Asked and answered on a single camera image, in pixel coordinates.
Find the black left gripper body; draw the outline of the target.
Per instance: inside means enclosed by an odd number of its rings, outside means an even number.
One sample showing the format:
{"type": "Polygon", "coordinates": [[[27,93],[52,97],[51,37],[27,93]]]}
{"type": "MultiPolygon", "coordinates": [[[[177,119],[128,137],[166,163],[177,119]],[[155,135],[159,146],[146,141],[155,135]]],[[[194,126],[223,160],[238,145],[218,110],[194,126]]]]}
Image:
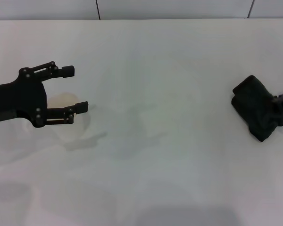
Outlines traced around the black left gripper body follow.
{"type": "Polygon", "coordinates": [[[0,121],[15,118],[29,120],[36,128],[46,124],[47,96],[43,81],[48,70],[35,72],[23,68],[11,83],[0,85],[0,121]]]}

